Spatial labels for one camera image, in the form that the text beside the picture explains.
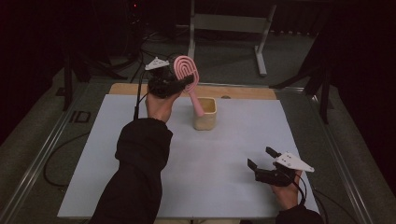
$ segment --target black sleeve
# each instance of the black sleeve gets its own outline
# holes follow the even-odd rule
[[[154,222],[171,138],[165,123],[156,119],[137,119],[122,129],[116,152],[120,167],[102,193],[91,224]]]
[[[291,209],[280,211],[276,224],[323,224],[320,214],[308,210],[302,204]]]

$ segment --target pink toy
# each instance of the pink toy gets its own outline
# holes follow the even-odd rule
[[[203,116],[205,112],[202,109],[202,106],[199,103],[198,98],[194,92],[194,88],[199,81],[199,75],[194,60],[188,56],[178,56],[174,62],[174,69],[177,79],[183,79],[184,77],[190,75],[194,76],[194,81],[191,84],[187,85],[184,91],[189,94],[196,115],[198,117]]]

